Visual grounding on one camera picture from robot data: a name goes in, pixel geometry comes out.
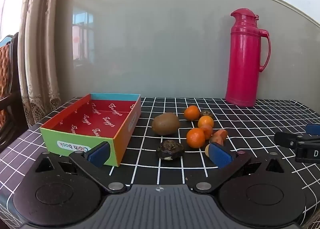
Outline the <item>beige lace curtain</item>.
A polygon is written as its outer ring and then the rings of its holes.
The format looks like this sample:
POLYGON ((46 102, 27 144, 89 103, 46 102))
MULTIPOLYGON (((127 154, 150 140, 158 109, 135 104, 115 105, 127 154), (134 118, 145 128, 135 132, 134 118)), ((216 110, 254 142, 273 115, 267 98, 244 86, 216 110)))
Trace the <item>beige lace curtain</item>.
POLYGON ((56 0, 23 0, 18 77, 28 126, 61 105, 55 64, 56 0))

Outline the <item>colourful cardboard box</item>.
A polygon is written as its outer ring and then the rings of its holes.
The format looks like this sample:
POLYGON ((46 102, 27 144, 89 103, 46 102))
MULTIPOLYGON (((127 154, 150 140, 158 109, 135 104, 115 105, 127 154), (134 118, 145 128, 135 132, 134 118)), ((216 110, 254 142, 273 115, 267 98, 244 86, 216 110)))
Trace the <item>colourful cardboard box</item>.
POLYGON ((105 164, 118 167, 141 113, 139 94, 88 94, 40 128, 47 150, 68 156, 89 152, 102 142, 110 146, 105 164))

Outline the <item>yellow-orange tangerine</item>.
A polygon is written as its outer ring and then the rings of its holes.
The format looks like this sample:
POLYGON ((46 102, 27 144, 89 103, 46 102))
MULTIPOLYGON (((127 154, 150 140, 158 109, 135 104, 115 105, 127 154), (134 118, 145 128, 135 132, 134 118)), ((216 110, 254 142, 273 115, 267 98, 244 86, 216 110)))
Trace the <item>yellow-orange tangerine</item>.
POLYGON ((214 120, 212 117, 208 115, 201 116, 198 121, 198 127, 201 128, 202 126, 211 126, 214 127, 214 120))

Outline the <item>orange tangerine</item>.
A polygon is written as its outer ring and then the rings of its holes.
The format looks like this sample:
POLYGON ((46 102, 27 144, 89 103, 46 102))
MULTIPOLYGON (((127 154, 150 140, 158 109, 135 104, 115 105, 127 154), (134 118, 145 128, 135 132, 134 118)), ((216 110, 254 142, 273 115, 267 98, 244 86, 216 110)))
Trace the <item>orange tangerine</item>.
POLYGON ((201 128, 193 128, 186 134, 186 141, 191 148, 201 148, 204 146, 206 137, 201 128))
POLYGON ((198 120, 200 117, 200 110, 197 106, 191 105, 184 111, 184 117, 188 121, 195 121, 198 120))

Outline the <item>brown kiwi fruit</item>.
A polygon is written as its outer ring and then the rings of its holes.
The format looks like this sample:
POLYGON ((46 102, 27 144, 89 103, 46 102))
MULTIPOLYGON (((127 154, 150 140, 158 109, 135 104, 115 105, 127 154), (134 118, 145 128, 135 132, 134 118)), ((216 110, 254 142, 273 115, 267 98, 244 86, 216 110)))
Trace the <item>brown kiwi fruit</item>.
POLYGON ((173 134, 180 128, 180 121, 174 113, 164 113, 156 116, 152 121, 154 133, 164 136, 173 134))

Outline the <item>wooden rattan bench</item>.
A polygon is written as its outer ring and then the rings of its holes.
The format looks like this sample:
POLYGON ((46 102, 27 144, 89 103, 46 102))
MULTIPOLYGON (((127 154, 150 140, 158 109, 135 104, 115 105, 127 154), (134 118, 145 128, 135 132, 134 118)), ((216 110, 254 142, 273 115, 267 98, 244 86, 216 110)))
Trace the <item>wooden rattan bench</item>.
POLYGON ((18 34, 1 41, 1 152, 27 129, 18 77, 18 34))

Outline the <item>pink thermos jug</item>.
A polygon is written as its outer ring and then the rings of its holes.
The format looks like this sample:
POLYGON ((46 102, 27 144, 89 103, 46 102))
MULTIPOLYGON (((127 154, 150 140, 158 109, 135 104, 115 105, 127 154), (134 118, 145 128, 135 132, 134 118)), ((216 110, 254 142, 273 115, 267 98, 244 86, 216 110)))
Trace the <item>pink thermos jug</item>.
POLYGON ((235 23, 231 28, 231 49, 225 99, 239 107, 252 107, 257 99, 259 74, 267 67, 271 56, 271 40, 267 30, 258 28, 259 16, 247 8, 231 13, 235 23), (265 63, 261 60, 261 39, 268 41, 265 63))

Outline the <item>large carrot piece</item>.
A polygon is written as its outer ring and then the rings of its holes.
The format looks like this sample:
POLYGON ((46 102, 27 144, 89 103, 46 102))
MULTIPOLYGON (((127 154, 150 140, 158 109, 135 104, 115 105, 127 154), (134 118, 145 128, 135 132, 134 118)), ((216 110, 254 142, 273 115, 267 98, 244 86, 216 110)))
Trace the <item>large carrot piece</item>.
POLYGON ((216 131, 211 138, 209 139, 210 143, 218 143, 219 145, 223 146, 225 140, 227 139, 228 132, 225 129, 220 129, 216 131))

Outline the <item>small carrot piece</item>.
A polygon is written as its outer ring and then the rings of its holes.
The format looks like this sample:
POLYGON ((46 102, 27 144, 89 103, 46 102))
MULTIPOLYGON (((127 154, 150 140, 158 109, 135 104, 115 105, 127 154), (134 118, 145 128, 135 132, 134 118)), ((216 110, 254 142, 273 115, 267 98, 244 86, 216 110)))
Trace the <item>small carrot piece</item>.
POLYGON ((211 125, 203 124, 200 126, 200 129, 203 131, 206 140, 208 140, 212 137, 213 128, 211 125))

